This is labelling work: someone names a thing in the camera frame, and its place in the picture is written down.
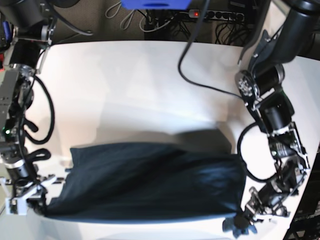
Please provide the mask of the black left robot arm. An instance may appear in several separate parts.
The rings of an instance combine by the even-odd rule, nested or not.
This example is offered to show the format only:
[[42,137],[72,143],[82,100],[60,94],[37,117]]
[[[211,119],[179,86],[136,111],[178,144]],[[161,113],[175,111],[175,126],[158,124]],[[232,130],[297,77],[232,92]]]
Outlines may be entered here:
[[250,189],[250,200],[242,212],[223,221],[224,232],[235,238],[255,233],[256,223],[272,217],[287,218],[284,202],[299,193],[310,164],[301,143],[294,108],[284,92],[284,64],[302,50],[308,35],[320,17],[317,0],[264,0],[257,12],[257,21],[248,43],[239,56],[235,84],[254,122],[244,131],[259,127],[267,135],[274,160],[275,173],[266,179],[246,175],[263,184]]

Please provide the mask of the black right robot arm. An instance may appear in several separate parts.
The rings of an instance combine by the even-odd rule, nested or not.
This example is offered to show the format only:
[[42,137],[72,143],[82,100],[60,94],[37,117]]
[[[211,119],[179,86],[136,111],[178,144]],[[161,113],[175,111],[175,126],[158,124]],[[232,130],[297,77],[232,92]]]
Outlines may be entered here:
[[[1,178],[3,189],[8,186],[5,209],[9,215],[25,215],[29,208],[46,209],[47,186],[57,178],[38,175],[37,162],[50,159],[45,148],[29,152],[25,141],[42,146],[47,143],[55,127],[52,98],[41,83],[41,73],[49,49],[53,45],[57,21],[61,21],[75,35],[91,36],[66,20],[57,8],[70,8],[74,0],[3,0],[0,3],[0,157],[9,178]],[[34,139],[31,133],[38,127],[26,118],[26,111],[34,100],[33,85],[41,83],[50,111],[50,125],[45,138]]]

